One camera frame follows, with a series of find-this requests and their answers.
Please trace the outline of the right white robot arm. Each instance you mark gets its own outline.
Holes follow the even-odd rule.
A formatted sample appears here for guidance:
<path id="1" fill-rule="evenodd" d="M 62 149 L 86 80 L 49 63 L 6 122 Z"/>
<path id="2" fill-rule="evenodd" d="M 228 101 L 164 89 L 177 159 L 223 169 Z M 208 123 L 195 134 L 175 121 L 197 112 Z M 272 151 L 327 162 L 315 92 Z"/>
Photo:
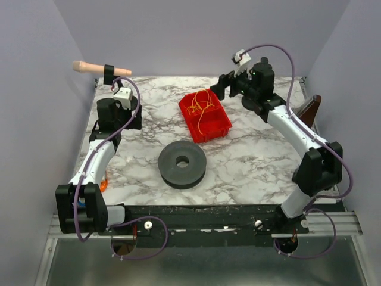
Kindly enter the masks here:
<path id="1" fill-rule="evenodd" d="M 249 68 L 251 57 L 237 52 L 232 61 L 236 68 L 223 74 L 210 89 L 219 100 L 224 99 L 225 89 L 230 97 L 241 94 L 242 105 L 278 130 L 301 157 L 293 174 L 296 189 L 277 207 L 275 221 L 288 223 L 299 218 L 318 193 L 331 189 L 342 180 L 342 146 L 327 142 L 314 133 L 295 113 L 287 102 L 274 92 L 274 71 L 268 58 L 263 57 Z"/>

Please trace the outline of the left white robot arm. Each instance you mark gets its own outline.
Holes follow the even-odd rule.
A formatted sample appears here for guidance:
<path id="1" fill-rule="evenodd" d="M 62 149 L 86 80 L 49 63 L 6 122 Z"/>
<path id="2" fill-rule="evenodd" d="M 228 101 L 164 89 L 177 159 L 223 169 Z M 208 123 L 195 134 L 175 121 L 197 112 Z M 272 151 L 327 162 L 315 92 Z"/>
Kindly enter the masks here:
<path id="1" fill-rule="evenodd" d="M 121 142 L 122 130 L 142 128 L 140 98 L 103 98 L 96 107 L 98 119 L 89 137 L 89 151 L 69 183 L 55 191 L 60 228 L 65 234 L 104 232 L 126 217 L 124 207 L 105 204 L 101 182 Z"/>

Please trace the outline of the grey cable spool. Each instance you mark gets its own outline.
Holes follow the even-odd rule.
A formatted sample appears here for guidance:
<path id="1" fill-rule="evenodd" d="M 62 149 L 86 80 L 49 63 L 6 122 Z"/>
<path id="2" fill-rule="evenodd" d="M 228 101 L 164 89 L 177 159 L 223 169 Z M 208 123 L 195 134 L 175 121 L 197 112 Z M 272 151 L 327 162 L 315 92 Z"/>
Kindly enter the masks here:
<path id="1" fill-rule="evenodd" d="M 206 172 L 207 158 L 201 147 L 190 141 L 168 144 L 158 157 L 163 181 L 174 189 L 190 189 L 198 185 Z"/>

